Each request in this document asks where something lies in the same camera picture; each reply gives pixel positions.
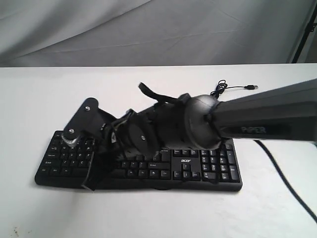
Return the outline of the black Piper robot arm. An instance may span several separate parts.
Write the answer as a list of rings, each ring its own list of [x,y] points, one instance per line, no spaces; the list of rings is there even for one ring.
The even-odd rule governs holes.
[[[216,149],[230,138],[317,140],[317,82],[309,80],[221,102],[212,95],[178,98],[139,89],[156,103],[111,123],[82,186],[95,190],[127,155],[161,149]]]

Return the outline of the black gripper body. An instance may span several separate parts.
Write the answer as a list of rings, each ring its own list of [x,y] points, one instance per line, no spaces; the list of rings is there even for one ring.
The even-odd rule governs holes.
[[[105,126],[100,132],[99,157],[110,164],[136,155],[154,156],[162,149],[187,149],[187,101],[159,101],[153,106],[116,118],[101,111]]]

